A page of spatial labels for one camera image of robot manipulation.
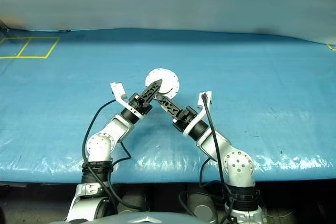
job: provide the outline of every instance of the white wall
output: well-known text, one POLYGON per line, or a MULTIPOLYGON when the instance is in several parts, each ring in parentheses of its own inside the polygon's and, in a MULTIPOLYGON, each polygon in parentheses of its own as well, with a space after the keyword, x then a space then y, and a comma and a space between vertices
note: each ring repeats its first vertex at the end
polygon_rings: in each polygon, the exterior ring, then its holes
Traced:
POLYGON ((33 30, 196 29, 336 44, 336 0, 0 0, 0 19, 33 30))

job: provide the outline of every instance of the round white object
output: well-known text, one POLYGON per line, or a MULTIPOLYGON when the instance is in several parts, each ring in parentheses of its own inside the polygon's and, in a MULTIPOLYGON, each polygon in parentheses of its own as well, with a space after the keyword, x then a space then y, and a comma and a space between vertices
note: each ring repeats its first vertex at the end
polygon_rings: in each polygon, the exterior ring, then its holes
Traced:
POLYGON ((178 81, 177 75, 169 69, 156 68, 150 71, 146 77, 146 87, 148 87, 152 82, 160 79, 162 79, 162 84, 159 93, 170 99, 176 96, 180 88, 180 82, 178 81))

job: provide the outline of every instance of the floor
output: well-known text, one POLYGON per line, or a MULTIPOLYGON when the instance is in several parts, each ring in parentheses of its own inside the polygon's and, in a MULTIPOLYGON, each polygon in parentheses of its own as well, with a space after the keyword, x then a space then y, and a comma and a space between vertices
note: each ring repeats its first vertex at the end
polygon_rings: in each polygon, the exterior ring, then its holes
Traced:
MULTIPOLYGON (((261 204, 267 206, 268 223, 331 223, 333 205, 329 199, 336 196, 335 182, 258 183, 261 204)), ((46 224, 66 217, 75 185, 22 186, 0 186, 1 224, 46 224)), ((130 186, 136 185, 121 185, 120 192, 130 186)), ((149 187, 151 195, 155 195, 151 201, 153 211, 183 212, 176 195, 184 190, 185 184, 149 184, 149 187)), ((220 209, 218 212, 220 217, 223 212, 220 209)))

